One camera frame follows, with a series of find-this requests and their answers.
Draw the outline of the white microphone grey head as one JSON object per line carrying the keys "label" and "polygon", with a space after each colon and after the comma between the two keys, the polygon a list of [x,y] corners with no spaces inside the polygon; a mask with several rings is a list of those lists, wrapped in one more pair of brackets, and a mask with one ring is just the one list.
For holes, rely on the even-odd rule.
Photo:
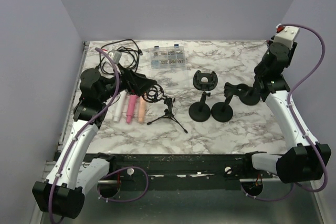
{"label": "white microphone grey head", "polygon": [[123,111],[123,107],[124,107],[124,102],[125,102],[125,98],[126,98],[126,91],[122,91],[120,93],[120,98],[117,102],[117,106],[116,106],[116,109],[115,109],[115,112],[114,112],[114,116],[113,116],[113,121],[114,122],[119,122],[120,121],[120,118],[121,118],[121,114],[122,114],[122,111]]}

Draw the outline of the clip desk stand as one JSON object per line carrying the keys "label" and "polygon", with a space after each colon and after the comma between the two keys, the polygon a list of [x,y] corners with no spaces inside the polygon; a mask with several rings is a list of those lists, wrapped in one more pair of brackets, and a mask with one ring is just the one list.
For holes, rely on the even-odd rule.
{"label": "clip desk stand", "polygon": [[239,96],[242,94],[238,89],[238,85],[230,84],[229,82],[224,85],[224,102],[217,102],[211,108],[212,117],[218,122],[228,122],[233,117],[233,109],[229,105],[233,96]]}

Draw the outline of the pink microphone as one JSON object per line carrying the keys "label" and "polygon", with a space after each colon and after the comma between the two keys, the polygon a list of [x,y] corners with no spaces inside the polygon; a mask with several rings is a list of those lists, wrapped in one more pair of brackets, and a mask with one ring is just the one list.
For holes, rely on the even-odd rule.
{"label": "pink microphone", "polygon": [[128,109],[127,109],[127,117],[126,117],[126,123],[130,124],[132,122],[133,116],[134,116],[134,109],[135,105],[137,103],[138,96],[137,95],[130,95],[129,103],[128,103]]}

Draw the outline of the shock mount desk stand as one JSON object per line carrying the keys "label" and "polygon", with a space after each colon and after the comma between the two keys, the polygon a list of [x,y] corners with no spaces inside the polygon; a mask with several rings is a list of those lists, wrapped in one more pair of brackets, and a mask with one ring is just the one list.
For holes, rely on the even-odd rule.
{"label": "shock mount desk stand", "polygon": [[202,95],[199,101],[191,104],[188,114],[193,121],[205,122],[211,115],[211,109],[206,104],[206,98],[210,97],[211,91],[216,88],[218,77],[215,71],[204,73],[198,70],[195,72],[192,81],[194,88],[202,91]]}

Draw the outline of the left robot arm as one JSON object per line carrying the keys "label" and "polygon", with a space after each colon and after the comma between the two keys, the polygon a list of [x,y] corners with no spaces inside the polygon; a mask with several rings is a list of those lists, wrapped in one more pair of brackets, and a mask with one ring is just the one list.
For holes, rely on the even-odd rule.
{"label": "left robot arm", "polygon": [[98,133],[108,107],[122,91],[143,95],[157,81],[143,74],[121,67],[112,78],[90,68],[80,76],[81,96],[74,109],[70,135],[57,163],[44,182],[35,182],[32,192],[42,212],[52,218],[59,215],[75,219],[80,214],[87,192],[101,178],[116,175],[113,157],[97,155],[88,167],[81,170],[82,162],[93,138]]}

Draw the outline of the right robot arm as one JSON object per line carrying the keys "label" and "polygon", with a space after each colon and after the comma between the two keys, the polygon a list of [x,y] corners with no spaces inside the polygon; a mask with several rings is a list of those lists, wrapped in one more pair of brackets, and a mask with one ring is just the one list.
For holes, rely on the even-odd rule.
{"label": "right robot arm", "polygon": [[255,177],[260,170],[268,171],[283,183],[319,180],[331,156],[327,144],[320,144],[310,132],[289,95],[282,72],[289,65],[292,50],[272,42],[261,62],[255,67],[255,82],[260,96],[274,114],[285,138],[285,154],[257,153],[241,165],[242,173]]}

